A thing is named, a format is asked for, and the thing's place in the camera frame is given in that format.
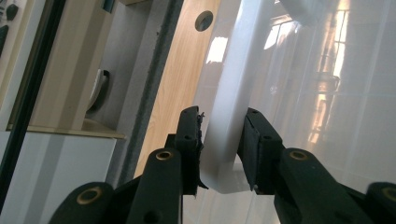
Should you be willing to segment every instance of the white curved surface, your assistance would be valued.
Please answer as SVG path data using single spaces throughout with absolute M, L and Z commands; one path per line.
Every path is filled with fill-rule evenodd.
M 337 181 L 360 192 L 396 183 L 396 2 L 341 0 L 328 9 L 316 25 L 273 27 L 274 44 L 257 54 L 249 106 L 286 147 L 311 151 Z M 195 103 L 207 117 L 222 66 L 203 67 Z M 279 223 L 273 203 L 249 191 L 200 189 L 185 197 L 183 212 L 187 223 Z
M 272 0 L 243 0 L 237 9 L 236 19 L 227 21 L 222 18 L 224 15 L 219 14 L 221 19 L 216 23 L 220 29 L 229 29 L 231 34 L 227 36 L 228 52 L 224 58 L 200 166 L 202 181 L 219 192 L 246 189 L 234 188 L 233 182 L 240 179 L 235 179 L 235 176 L 244 174 L 241 170 L 233 170 L 233 162 L 259 64 L 256 54 L 261 51 L 257 46 L 265 43 L 273 4 Z

